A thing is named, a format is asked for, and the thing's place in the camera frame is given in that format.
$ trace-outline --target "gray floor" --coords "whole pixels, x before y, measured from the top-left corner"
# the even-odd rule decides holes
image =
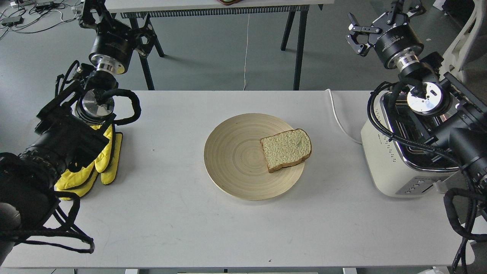
[[[443,53],[460,27],[451,18],[432,8],[432,0],[424,0],[428,12],[412,20],[412,26],[425,44],[424,53]],[[370,24],[386,10],[390,0],[337,0],[323,11],[312,6],[308,16],[305,50],[301,75],[302,90],[372,90],[380,82],[396,81],[397,71],[385,70],[373,51],[365,57],[354,54],[345,41],[349,21],[347,13],[356,15],[363,25]],[[7,1],[0,0],[3,10]],[[72,13],[64,10],[64,19]],[[36,31],[59,22],[60,14],[53,12],[26,31]],[[27,22],[33,16],[25,15]],[[154,51],[149,63],[156,90],[241,90],[244,87],[244,63],[248,29],[246,61],[247,90],[290,90],[296,56],[297,24],[292,29],[286,51],[279,49],[287,14],[252,14],[206,16],[185,18],[154,18],[152,20],[162,47],[167,54],[159,58]],[[0,117],[8,113],[12,117],[0,124],[0,151],[19,153],[34,140],[32,125],[15,115],[32,114],[54,94],[54,80],[65,73],[74,59],[88,62],[88,54],[94,40],[93,30],[81,29],[77,22],[70,22],[38,34],[9,32],[0,40]],[[129,71],[117,77],[120,87],[145,90],[144,76],[138,56],[134,54]],[[367,268],[361,274],[404,273],[415,274],[418,268]],[[0,268],[0,274],[49,274],[53,269],[11,270]],[[183,270],[150,270],[146,273],[174,274]],[[229,272],[263,271],[230,269]],[[265,269],[264,271],[282,271]],[[340,268],[291,269],[287,271],[318,271],[320,274],[341,273]],[[59,269],[56,274],[72,273]],[[80,274],[118,274],[124,270],[81,269]]]

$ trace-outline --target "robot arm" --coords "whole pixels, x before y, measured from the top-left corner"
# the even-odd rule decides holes
[[[389,142],[397,142],[401,151],[421,154],[431,170],[456,168],[466,179],[467,189],[451,189],[444,197],[450,224],[464,238],[452,264],[456,268],[465,258],[468,239],[487,241],[487,235],[471,233],[477,209],[487,220],[487,106],[450,73],[439,80],[443,58],[438,53],[419,59],[424,45],[409,19],[425,10],[419,1],[413,1],[404,14],[403,2],[394,1],[370,27],[359,26],[349,14],[346,39],[356,54],[366,56],[374,48],[386,69],[399,70],[399,82],[384,82],[371,93],[367,107],[371,124]],[[359,35],[367,36],[367,43],[358,43]],[[389,128],[377,117],[374,104],[379,93],[387,89],[391,91],[382,97],[382,109]],[[460,225],[452,202],[455,196],[469,198],[465,227]]]
[[[137,95],[119,89],[114,76],[128,70],[134,50],[147,57],[157,39],[149,17],[142,28],[131,29],[113,19],[104,2],[86,0],[79,18],[81,27],[96,30],[89,55],[92,65],[73,63],[71,68],[78,65],[73,79],[66,81],[66,75],[60,93],[56,91],[56,97],[37,115],[40,123],[35,132],[40,136],[34,144],[18,156],[0,153],[0,265],[12,247],[19,243],[50,244],[81,253],[94,251],[93,239],[74,225],[79,197],[54,191],[54,184],[67,169],[79,171],[98,156],[108,143],[103,133],[112,123],[128,124],[140,117]],[[100,17],[99,23],[95,23],[92,10]],[[140,42],[142,36],[147,38],[145,44]],[[67,82],[71,84],[63,89]],[[128,97],[134,115],[114,120],[113,96]],[[95,124],[102,126],[94,130],[90,125]],[[74,201],[68,214],[58,206],[60,197]],[[61,226],[44,228],[44,223],[52,215]],[[74,249],[28,240],[33,235],[73,237],[90,247]]]

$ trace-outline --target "bread crust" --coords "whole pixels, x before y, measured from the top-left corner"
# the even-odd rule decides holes
[[[278,171],[278,170],[279,170],[279,169],[281,169],[281,168],[290,167],[290,166],[295,166],[295,165],[297,165],[297,164],[300,164],[300,163],[304,162],[304,161],[305,161],[307,158],[309,158],[309,156],[311,156],[311,152],[312,152],[312,150],[313,150],[313,145],[311,144],[311,139],[309,138],[308,133],[307,133],[306,131],[304,131],[303,129],[301,129],[301,128],[297,128],[297,129],[291,129],[291,130],[286,130],[286,131],[283,131],[283,132],[279,132],[279,133],[277,133],[277,134],[274,134],[274,135],[272,135],[272,136],[267,136],[267,137],[261,138],[261,139],[259,140],[259,142],[261,143],[262,151],[264,152],[264,156],[265,156],[265,151],[264,151],[264,147],[263,147],[263,144],[262,144],[262,140],[267,139],[267,138],[271,138],[271,137],[274,137],[274,136],[276,136],[276,135],[280,135],[280,134],[283,134],[283,133],[286,133],[286,132],[290,132],[290,131],[297,131],[297,130],[302,130],[302,131],[303,131],[303,132],[306,134],[306,136],[308,137],[308,139],[310,140],[310,149],[309,149],[309,153],[308,153],[308,154],[306,154],[305,156],[301,157],[301,158],[300,158],[300,159],[298,159],[297,161],[294,161],[294,162],[291,162],[291,163],[282,163],[282,164],[280,164],[280,165],[276,166],[275,168],[270,168],[270,167],[269,167],[269,162],[267,161],[267,158],[266,158],[266,157],[264,157],[264,159],[265,159],[265,163],[267,164],[267,170],[268,170],[268,172],[269,172],[269,173],[273,173],[274,171]]]

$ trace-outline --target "power strip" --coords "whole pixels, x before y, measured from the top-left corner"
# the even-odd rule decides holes
[[[42,9],[42,8],[45,8],[45,7],[50,7],[50,6],[52,6],[52,5],[54,5],[54,1],[42,2],[42,3],[36,3],[36,4],[34,5],[34,7],[35,7],[36,9]]]
[[[24,3],[17,4],[17,3],[15,3],[15,1],[10,2],[10,6],[13,7],[13,8],[25,7],[25,6],[32,5],[32,4],[34,4],[34,3],[32,3],[32,2],[24,2]]]
[[[15,16],[15,17],[7,17],[1,21],[2,26],[12,27],[18,24],[22,24],[24,22],[24,18],[22,16]]]

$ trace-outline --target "white power cord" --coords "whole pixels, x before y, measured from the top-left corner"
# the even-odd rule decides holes
[[[247,68],[247,51],[248,51],[248,27],[250,25],[250,13],[248,14],[248,20],[247,20],[247,46],[245,47],[245,64],[243,66],[243,89],[242,91],[245,90],[245,87],[247,87],[247,80],[245,79],[245,72]]]
[[[333,102],[333,95],[332,95],[332,91],[330,89],[328,89],[328,94],[330,95],[330,100],[332,102],[332,110],[333,110],[333,116],[335,116],[335,120],[337,121],[337,124],[338,126],[340,127],[340,129],[342,130],[342,132],[348,137],[350,138],[353,142],[361,145],[362,142],[361,141],[357,141],[355,140],[352,136],[350,136],[346,131],[345,129],[341,126],[341,123],[340,121],[338,120],[338,116],[337,116],[337,112],[335,110],[335,103]]]
[[[60,10],[56,10],[56,9],[53,9],[52,11],[57,11],[57,12],[59,12],[59,13],[61,14],[61,21],[63,21],[63,19],[62,19],[62,11],[60,11]]]

